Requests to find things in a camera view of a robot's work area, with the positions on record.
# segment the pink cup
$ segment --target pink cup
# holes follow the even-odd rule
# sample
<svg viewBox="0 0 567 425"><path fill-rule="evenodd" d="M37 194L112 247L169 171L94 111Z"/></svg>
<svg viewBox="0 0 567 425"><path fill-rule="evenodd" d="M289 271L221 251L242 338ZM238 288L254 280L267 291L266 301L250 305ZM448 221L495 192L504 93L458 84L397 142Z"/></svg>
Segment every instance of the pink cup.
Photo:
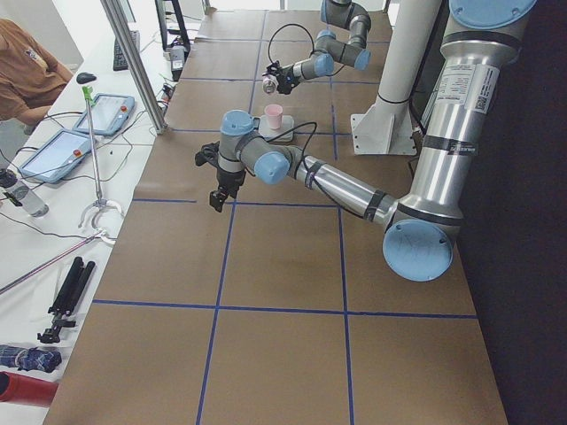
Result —
<svg viewBox="0 0 567 425"><path fill-rule="evenodd" d="M282 126L284 109L280 104L269 104L264 108L264 113L268 119L268 126L272 130L277 130Z"/></svg>

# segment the brown shirt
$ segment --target brown shirt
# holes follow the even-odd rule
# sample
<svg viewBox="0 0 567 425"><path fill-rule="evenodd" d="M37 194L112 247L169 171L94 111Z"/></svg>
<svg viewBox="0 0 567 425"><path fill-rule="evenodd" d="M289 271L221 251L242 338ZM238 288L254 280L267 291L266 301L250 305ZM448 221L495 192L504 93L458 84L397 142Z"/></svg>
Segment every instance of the brown shirt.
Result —
<svg viewBox="0 0 567 425"><path fill-rule="evenodd" d="M0 19L0 34L8 43L0 50L0 120L53 104L66 85L58 61L10 20Z"/></svg>

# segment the person's arm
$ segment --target person's arm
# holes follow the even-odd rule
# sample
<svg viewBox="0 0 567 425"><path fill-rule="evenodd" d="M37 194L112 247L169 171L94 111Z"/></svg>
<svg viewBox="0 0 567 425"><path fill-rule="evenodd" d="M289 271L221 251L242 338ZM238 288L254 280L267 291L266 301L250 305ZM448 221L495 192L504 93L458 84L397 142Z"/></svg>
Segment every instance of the person's arm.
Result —
<svg viewBox="0 0 567 425"><path fill-rule="evenodd" d="M33 108L33 109L26 109L24 112L17 115L16 119L28 126L35 126L43 119L43 117L45 117L45 114L47 114L50 108L51 105L40 106L38 108Z"/></svg>
<svg viewBox="0 0 567 425"><path fill-rule="evenodd" d="M65 65L58 61L57 65L53 69L55 73L58 73L65 82L70 82L73 78L71 71L67 69Z"/></svg>

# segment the tablet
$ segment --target tablet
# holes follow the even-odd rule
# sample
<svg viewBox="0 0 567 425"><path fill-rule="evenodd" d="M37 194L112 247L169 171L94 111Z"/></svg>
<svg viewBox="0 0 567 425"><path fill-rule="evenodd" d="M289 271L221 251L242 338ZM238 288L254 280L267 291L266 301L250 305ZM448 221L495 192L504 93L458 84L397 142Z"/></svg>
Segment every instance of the tablet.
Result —
<svg viewBox="0 0 567 425"><path fill-rule="evenodd" d="M130 112L134 109L134 98L132 96L98 93L93 102L94 105L91 109L95 135L115 135L124 126ZM85 134L89 133L87 111L82 113L73 130Z"/></svg>
<svg viewBox="0 0 567 425"><path fill-rule="evenodd" d="M75 168L90 152L90 138L83 133L60 129L19 168L24 177L55 183Z"/></svg>

